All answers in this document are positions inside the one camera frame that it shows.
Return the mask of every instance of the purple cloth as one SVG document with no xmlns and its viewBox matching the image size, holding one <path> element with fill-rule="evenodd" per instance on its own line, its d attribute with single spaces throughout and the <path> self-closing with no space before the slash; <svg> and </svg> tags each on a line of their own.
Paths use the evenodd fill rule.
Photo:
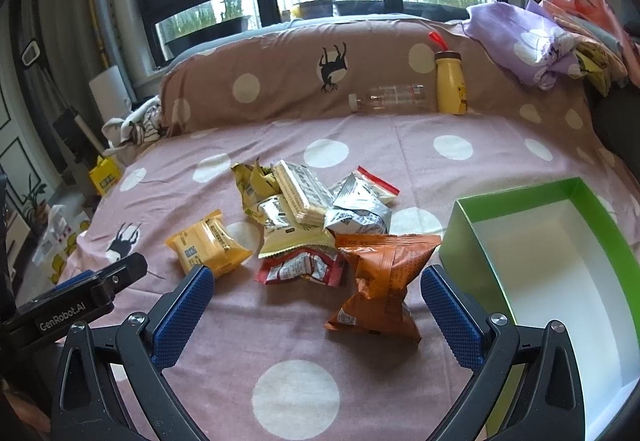
<svg viewBox="0 0 640 441">
<path fill-rule="evenodd" d="M 549 90 L 559 74 L 580 76 L 574 37 L 535 2 L 529 1 L 526 10 L 493 2 L 468 11 L 471 18 L 463 23 L 466 35 L 480 42 L 495 63 L 523 84 Z"/>
</svg>

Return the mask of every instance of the brown bottle lid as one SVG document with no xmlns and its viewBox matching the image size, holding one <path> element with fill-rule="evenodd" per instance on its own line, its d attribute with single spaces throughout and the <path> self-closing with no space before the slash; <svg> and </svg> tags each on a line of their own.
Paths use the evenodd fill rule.
<svg viewBox="0 0 640 441">
<path fill-rule="evenodd" d="M 439 51 L 436 53 L 435 55 L 435 59 L 436 60 L 441 60 L 442 58 L 455 58 L 456 60 L 461 60 L 462 56 L 460 56 L 460 53 L 457 53 L 455 51 Z"/>
</svg>

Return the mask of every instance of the white bottle cap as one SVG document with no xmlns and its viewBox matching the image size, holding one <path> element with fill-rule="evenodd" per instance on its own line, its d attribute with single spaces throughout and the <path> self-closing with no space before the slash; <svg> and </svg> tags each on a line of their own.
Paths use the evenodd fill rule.
<svg viewBox="0 0 640 441">
<path fill-rule="evenodd" d="M 349 107 L 353 112 L 358 111 L 358 98 L 356 97 L 355 92 L 352 92 L 349 95 Z"/>
</svg>

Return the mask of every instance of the snack package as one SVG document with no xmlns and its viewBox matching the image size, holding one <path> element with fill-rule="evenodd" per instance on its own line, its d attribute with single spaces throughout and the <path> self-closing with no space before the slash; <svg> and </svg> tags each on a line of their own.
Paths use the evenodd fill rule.
<svg viewBox="0 0 640 441">
<path fill-rule="evenodd" d="M 370 172 L 367 172 L 363 167 L 359 166 L 355 169 L 352 174 L 357 177 L 357 179 L 361 179 L 369 190 L 371 190 L 375 196 L 382 202 L 382 204 L 389 204 L 391 201 L 398 197 L 400 190 L 398 190 L 395 186 L 390 185 L 386 181 L 383 181 L 379 177 L 374 176 Z M 338 193 L 342 189 L 342 186 L 346 182 L 347 178 L 341 179 L 335 185 L 329 188 L 331 195 L 337 197 Z"/>
<path fill-rule="evenodd" d="M 420 342 L 404 297 L 407 285 L 439 243 L 438 235 L 338 235 L 335 245 L 355 273 L 358 292 L 324 327 L 400 335 Z"/>
<path fill-rule="evenodd" d="M 324 225 L 324 214 L 334 198 L 318 176 L 306 166 L 285 161 L 276 163 L 273 173 L 296 220 L 304 225 Z"/>
<path fill-rule="evenodd" d="M 218 278 L 253 254 L 253 251 L 242 247 L 229 236 L 221 218 L 222 212 L 216 210 L 164 241 L 178 254 L 185 273 L 196 264 L 204 264 Z"/>
<path fill-rule="evenodd" d="M 242 209 L 250 217 L 256 218 L 255 205 L 267 197 L 280 193 L 280 186 L 271 167 L 260 166 L 258 160 L 253 165 L 236 163 L 231 167 L 236 178 L 236 187 L 242 197 Z"/>
<path fill-rule="evenodd" d="M 334 236 L 323 227 L 303 225 L 296 220 L 284 195 L 259 202 L 257 208 L 257 220 L 264 225 L 264 244 L 259 259 L 302 246 L 334 247 Z"/>
<path fill-rule="evenodd" d="M 263 284 L 290 282 L 298 277 L 327 286 L 337 286 L 342 277 L 342 263 L 332 247 L 301 247 L 264 259 L 255 277 Z"/>
<path fill-rule="evenodd" d="M 354 174 L 347 176 L 324 216 L 324 227 L 334 233 L 388 233 L 390 223 L 391 210 Z"/>
</svg>

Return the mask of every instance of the screw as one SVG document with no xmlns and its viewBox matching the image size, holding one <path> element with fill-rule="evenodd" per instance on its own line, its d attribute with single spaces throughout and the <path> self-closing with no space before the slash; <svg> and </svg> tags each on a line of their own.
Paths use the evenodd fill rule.
<svg viewBox="0 0 640 441">
<path fill-rule="evenodd" d="M 559 322 L 558 320 L 551 321 L 551 328 L 556 333 L 564 333 L 566 331 L 566 327 L 564 327 L 564 324 L 562 322 Z"/>
<path fill-rule="evenodd" d="M 129 318 L 127 318 L 127 322 L 129 322 L 132 326 L 139 326 L 144 321 L 145 313 L 131 313 L 129 315 Z"/>
<path fill-rule="evenodd" d="M 493 322 L 497 326 L 505 326 L 507 325 L 509 320 L 502 313 L 494 313 L 491 315 L 491 322 Z"/>
<path fill-rule="evenodd" d="M 79 333 L 82 330 L 84 330 L 84 324 L 82 322 L 76 322 L 75 324 L 71 324 L 71 327 L 69 327 L 70 333 Z"/>
</svg>

